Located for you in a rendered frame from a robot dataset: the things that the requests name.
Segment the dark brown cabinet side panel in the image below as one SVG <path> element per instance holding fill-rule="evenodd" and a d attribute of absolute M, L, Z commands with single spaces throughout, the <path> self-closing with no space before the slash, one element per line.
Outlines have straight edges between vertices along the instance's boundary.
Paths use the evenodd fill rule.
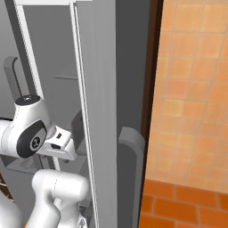
<path fill-rule="evenodd" d="M 157 70 L 159 38 L 164 0 L 151 0 L 150 18 L 148 27 L 146 68 L 144 78 L 144 91 L 142 100 L 141 134 L 145 140 L 145 149 L 142 163 L 142 176 L 145 177 L 146 162 L 151 129 L 151 113 Z"/>

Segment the grey fridge door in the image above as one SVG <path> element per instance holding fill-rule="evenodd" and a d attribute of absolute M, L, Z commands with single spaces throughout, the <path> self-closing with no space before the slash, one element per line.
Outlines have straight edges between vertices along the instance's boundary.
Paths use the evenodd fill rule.
<path fill-rule="evenodd" d="M 21 93 L 36 94 L 13 0 L 0 0 L 0 118 L 12 119 L 15 111 L 14 100 L 4 72 L 4 60 L 9 56 L 18 58 L 15 71 Z"/>
<path fill-rule="evenodd" d="M 118 138 L 141 134 L 150 0 L 77 0 L 96 228 L 118 228 Z"/>

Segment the grey fridge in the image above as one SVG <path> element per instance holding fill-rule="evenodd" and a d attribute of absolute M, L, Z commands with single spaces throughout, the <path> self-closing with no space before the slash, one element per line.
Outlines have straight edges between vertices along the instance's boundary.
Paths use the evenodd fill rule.
<path fill-rule="evenodd" d="M 53 158 L 54 170 L 85 177 L 89 191 L 78 203 L 87 228 L 96 228 L 87 158 L 86 92 L 77 21 L 77 0 L 13 0 L 37 95 L 45 101 L 52 122 L 71 132 L 81 110 L 86 155 L 73 160 Z"/>

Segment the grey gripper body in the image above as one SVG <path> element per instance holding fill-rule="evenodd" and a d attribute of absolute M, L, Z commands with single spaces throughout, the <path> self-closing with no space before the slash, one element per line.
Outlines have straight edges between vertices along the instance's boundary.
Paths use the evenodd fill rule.
<path fill-rule="evenodd" d="M 80 110 L 71 122 L 71 133 L 74 142 L 76 154 L 79 156 L 86 155 L 86 140 L 84 132 L 84 123 L 82 111 Z"/>

